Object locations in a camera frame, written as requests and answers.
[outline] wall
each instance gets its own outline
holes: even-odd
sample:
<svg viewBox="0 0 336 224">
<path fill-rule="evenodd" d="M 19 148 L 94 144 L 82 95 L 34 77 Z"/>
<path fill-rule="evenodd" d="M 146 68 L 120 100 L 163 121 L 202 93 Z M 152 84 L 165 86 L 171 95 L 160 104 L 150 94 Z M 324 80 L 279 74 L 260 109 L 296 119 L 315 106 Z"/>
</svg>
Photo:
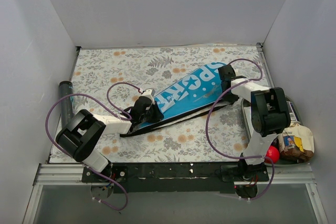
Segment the wall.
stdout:
<svg viewBox="0 0 336 224">
<path fill-rule="evenodd" d="M 265 41 L 275 85 L 314 134 L 312 168 L 329 221 L 336 219 L 336 0 L 286 0 Z"/>
<path fill-rule="evenodd" d="M 263 42 L 285 0 L 51 0 L 76 46 Z"/>
<path fill-rule="evenodd" d="M 22 222 L 38 164 L 48 157 L 45 116 L 76 49 L 50 0 L 0 3 L 0 223 L 11 224 Z"/>
</svg>

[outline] flower pattern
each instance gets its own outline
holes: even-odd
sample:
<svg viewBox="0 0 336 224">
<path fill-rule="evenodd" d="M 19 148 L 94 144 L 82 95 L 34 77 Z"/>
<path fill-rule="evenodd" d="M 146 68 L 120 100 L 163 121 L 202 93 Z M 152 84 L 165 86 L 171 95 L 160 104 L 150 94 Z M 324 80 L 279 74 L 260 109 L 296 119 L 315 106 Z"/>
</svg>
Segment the flower pattern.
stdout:
<svg viewBox="0 0 336 224">
<path fill-rule="evenodd" d="M 75 93 L 89 94 L 104 104 L 107 89 L 125 81 L 138 87 L 166 89 L 196 68 L 214 61 L 228 63 L 237 58 L 261 61 L 256 47 L 185 47 L 140 49 L 82 49 L 72 77 Z M 258 68 L 246 61 L 234 63 L 239 75 L 257 78 Z M 267 80 L 258 82 L 267 86 Z M 137 91 L 117 86 L 110 92 L 111 100 L 122 108 L 132 106 Z M 75 112 L 87 109 L 107 115 L 102 107 L 85 97 L 74 98 Z M 205 137 L 206 116 L 168 126 L 148 134 L 120 138 L 118 134 L 100 138 L 96 148 L 111 162 L 213 162 L 227 161 L 209 146 Z M 229 155 L 239 156 L 247 146 L 240 101 L 213 112 L 209 124 L 211 141 Z M 50 163 L 73 163 L 72 158 L 54 146 Z"/>
</svg>

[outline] black tube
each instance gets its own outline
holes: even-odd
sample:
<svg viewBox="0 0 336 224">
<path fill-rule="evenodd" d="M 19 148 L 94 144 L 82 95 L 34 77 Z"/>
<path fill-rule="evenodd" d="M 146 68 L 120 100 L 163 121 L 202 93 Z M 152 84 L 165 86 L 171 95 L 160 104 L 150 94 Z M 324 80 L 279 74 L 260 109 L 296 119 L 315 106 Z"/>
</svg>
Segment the black tube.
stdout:
<svg viewBox="0 0 336 224">
<path fill-rule="evenodd" d="M 62 81 L 58 88 L 59 98 L 65 97 L 68 94 L 73 94 L 72 92 L 72 82 Z M 61 120 L 62 129 L 67 125 L 67 123 L 73 118 L 73 98 L 69 97 L 61 101 Z"/>
</svg>

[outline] purple cable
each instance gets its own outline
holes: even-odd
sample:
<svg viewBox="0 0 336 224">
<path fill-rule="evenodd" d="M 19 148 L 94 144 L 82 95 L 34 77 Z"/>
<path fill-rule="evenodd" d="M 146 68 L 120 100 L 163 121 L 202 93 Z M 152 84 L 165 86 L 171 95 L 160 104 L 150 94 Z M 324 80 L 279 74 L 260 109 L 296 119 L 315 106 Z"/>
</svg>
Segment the purple cable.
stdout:
<svg viewBox="0 0 336 224">
<path fill-rule="evenodd" d="M 234 156 L 229 156 L 225 153 L 222 153 L 220 152 L 219 150 L 216 149 L 216 147 L 212 144 L 212 142 L 210 141 L 210 137 L 209 137 L 209 120 L 210 120 L 210 116 L 211 116 L 211 113 L 213 112 L 213 110 L 215 109 L 215 106 L 216 104 L 222 99 L 222 97 L 224 95 L 226 95 L 230 90 L 234 89 L 235 87 L 239 86 L 239 85 L 242 85 L 244 83 L 248 83 L 249 81 L 259 81 L 262 79 L 262 75 L 263 75 L 263 71 L 261 69 L 261 67 L 256 64 L 254 61 L 252 60 L 249 60 L 249 59 L 243 59 L 243 58 L 239 58 L 239 59 L 236 59 L 236 60 L 233 60 L 231 61 L 228 65 L 231 65 L 233 62 L 235 61 L 239 61 L 239 60 L 245 60 L 245 61 L 249 61 L 249 62 L 252 62 L 253 64 L 255 64 L 258 69 L 260 70 L 260 77 L 259 78 L 256 78 L 256 79 L 249 79 L 249 80 L 246 80 L 246 81 L 243 81 L 243 82 L 240 82 L 236 85 L 233 85 L 231 86 L 230 88 L 228 88 L 227 90 L 225 90 L 218 98 L 217 100 L 214 102 L 214 104 L 211 106 L 210 110 L 209 110 L 209 113 L 208 113 L 208 116 L 206 118 L 206 122 L 205 122 L 205 135 L 206 135 L 206 139 L 207 141 L 209 142 L 209 145 L 211 146 L 211 148 L 217 152 L 219 155 L 221 156 L 224 156 L 224 157 L 227 157 L 227 158 L 232 158 L 232 159 L 249 159 L 249 158 L 263 158 L 263 156 L 261 155 L 258 155 L 258 156 L 248 156 L 248 157 L 234 157 Z M 273 181 L 273 178 L 274 178 L 274 173 L 275 173 L 275 168 L 274 168 L 274 163 L 273 161 L 269 158 L 269 157 L 265 157 L 265 159 L 268 159 L 271 164 L 272 164 L 272 176 L 271 176 L 271 179 L 269 180 L 269 183 L 268 185 L 266 186 L 265 190 L 261 192 L 261 194 L 259 194 L 258 196 L 252 198 L 251 200 L 255 200 L 255 199 L 258 199 L 260 198 L 262 195 L 264 195 L 266 193 L 266 191 L 269 189 L 269 187 L 271 186 L 271 183 Z"/>
<path fill-rule="evenodd" d="M 107 100 L 109 101 L 109 103 L 110 103 L 115 109 L 119 110 L 119 111 L 122 112 L 122 113 L 125 113 L 125 114 L 128 115 L 128 116 L 131 116 L 129 113 L 127 113 L 127 112 L 123 111 L 121 108 L 118 108 L 117 106 L 115 106 L 115 105 L 111 102 L 111 100 L 110 100 L 110 98 L 109 98 L 109 94 L 110 94 L 111 89 L 112 89 L 114 86 L 116 86 L 116 85 L 120 85 L 120 84 L 126 84 L 126 85 L 129 85 L 129 86 L 132 86 L 132 87 L 136 88 L 136 89 L 138 90 L 139 93 L 141 93 L 141 91 L 140 91 L 141 89 L 138 88 L 137 86 L 133 85 L 133 84 L 128 83 L 128 82 L 117 82 L 117 83 L 113 84 L 111 87 L 109 87 L 109 89 L 108 89 L 107 92 L 106 92 Z"/>
<path fill-rule="evenodd" d="M 69 154 L 68 154 L 68 153 L 67 153 L 61 146 L 59 146 L 59 145 L 55 142 L 55 140 L 53 139 L 53 137 L 51 136 L 51 134 L 50 134 L 50 132 L 49 132 L 49 128 L 48 128 L 48 122 L 49 122 L 49 118 L 50 118 L 50 115 L 51 115 L 52 111 L 54 110 L 54 108 L 56 107 L 56 105 L 57 105 L 58 103 L 60 103 L 61 101 L 63 101 L 63 100 L 66 99 L 66 98 L 69 98 L 69 97 L 75 97 L 75 96 L 88 97 L 88 98 L 94 100 L 96 103 L 98 103 L 98 104 L 99 104 L 100 106 L 102 106 L 104 109 L 106 109 L 106 110 L 107 110 L 109 113 L 111 113 L 113 116 L 118 117 L 118 115 L 116 115 L 116 114 L 115 114 L 113 111 L 111 111 L 108 107 L 106 107 L 104 104 L 102 104 L 102 103 L 101 103 L 100 101 L 98 101 L 96 98 L 94 98 L 94 97 L 92 97 L 92 96 L 90 96 L 90 95 L 88 95 L 88 94 L 81 94 L 81 93 L 69 94 L 69 95 L 66 95 L 66 96 L 62 97 L 62 98 L 59 99 L 57 102 L 55 102 L 54 105 L 51 106 L 51 108 L 50 108 L 50 110 L 48 111 L 48 114 L 47 114 L 47 116 L 46 116 L 45 129 L 46 129 L 46 133 L 47 133 L 47 136 L 48 136 L 48 138 L 50 139 L 50 141 L 51 141 L 51 142 L 52 142 L 52 143 L 53 143 L 53 144 L 54 144 L 60 151 L 64 152 L 64 153 L 67 154 L 68 156 L 70 156 L 70 155 L 69 155 Z M 125 113 L 125 114 L 127 114 L 127 115 L 129 116 L 129 118 L 120 118 L 120 119 L 125 120 L 125 121 L 130 121 L 130 120 L 132 119 L 132 117 L 131 117 L 130 114 L 126 113 L 125 111 L 123 111 L 123 110 L 120 109 L 120 108 L 117 108 L 117 109 L 118 109 L 119 111 L 121 111 L 122 113 Z M 116 185 L 117 185 L 117 186 L 124 192 L 124 194 L 125 194 L 125 198 L 126 198 L 126 202 L 125 202 L 125 204 L 124 204 L 121 208 L 118 208 L 118 207 L 112 206 L 111 204 L 109 204 L 109 203 L 107 203 L 106 201 L 101 200 L 101 199 L 99 199 L 99 198 L 97 198 L 97 197 L 94 197 L 94 199 L 96 199 L 96 200 L 102 202 L 103 204 L 109 206 L 110 208 L 112 208 L 112 209 L 114 209 L 114 210 L 116 210 L 116 211 L 123 210 L 123 209 L 127 206 L 127 204 L 128 204 L 128 194 L 127 194 L 125 188 L 123 188 L 122 185 L 120 185 L 118 182 L 116 182 L 116 181 L 113 180 L 112 178 L 109 178 L 109 177 L 107 177 L 107 176 L 105 176 L 105 175 L 103 175 L 103 174 L 101 174 L 101 173 L 99 173 L 99 172 L 93 170 L 91 167 L 88 167 L 88 168 L 89 168 L 93 173 L 95 173 L 95 174 L 101 176 L 102 178 L 105 178 L 105 179 L 109 180 L 110 182 L 116 184 Z"/>
</svg>

